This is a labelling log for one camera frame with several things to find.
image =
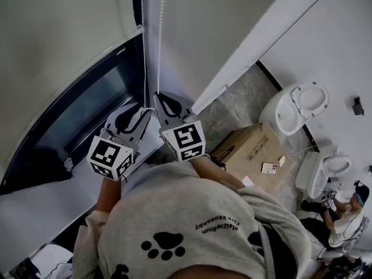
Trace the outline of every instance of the toilet seat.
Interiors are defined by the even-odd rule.
[[[338,177],[346,173],[352,165],[352,159],[346,155],[335,155],[323,162],[323,167],[328,171],[330,177]]]
[[[291,98],[300,115],[305,119],[310,119],[323,113],[327,109],[330,100],[326,88],[315,82],[303,83],[297,86],[292,91]]]

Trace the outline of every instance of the person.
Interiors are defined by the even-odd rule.
[[[325,247],[336,248],[351,238],[362,223],[363,206],[369,197],[367,186],[356,186],[349,203],[341,203],[334,198],[336,211],[327,209],[316,202],[303,201],[301,209],[318,213],[323,221],[316,218],[301,219],[302,225],[310,231]]]
[[[297,278],[311,255],[299,220],[208,157],[103,179],[79,229],[73,278]]]

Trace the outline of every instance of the white cable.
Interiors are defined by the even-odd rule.
[[[290,156],[295,156],[296,154],[301,153],[302,151],[305,151],[305,150],[307,150],[307,149],[311,149],[311,148],[316,148],[316,147],[317,147],[317,146],[310,146],[310,147],[307,147],[307,148],[302,149],[302,150],[300,150],[300,151],[298,151],[298,152],[296,152],[296,153],[294,153],[294,154],[290,154],[290,155],[288,155],[288,157],[290,157]]]
[[[160,91],[160,55],[162,52],[163,15],[164,15],[164,0],[160,0],[159,32],[158,32],[158,94]]]
[[[144,50],[144,109],[145,110],[155,110],[154,108],[146,107],[146,84],[147,84],[147,71],[146,71],[146,44],[145,44],[145,0],[141,0],[141,23],[142,23],[142,48]]]

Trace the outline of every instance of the marker cube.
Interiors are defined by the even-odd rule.
[[[178,161],[186,161],[205,153],[205,138],[200,121],[164,130],[162,138]]]
[[[133,150],[95,136],[87,155],[87,161],[95,173],[117,181],[133,164]]]

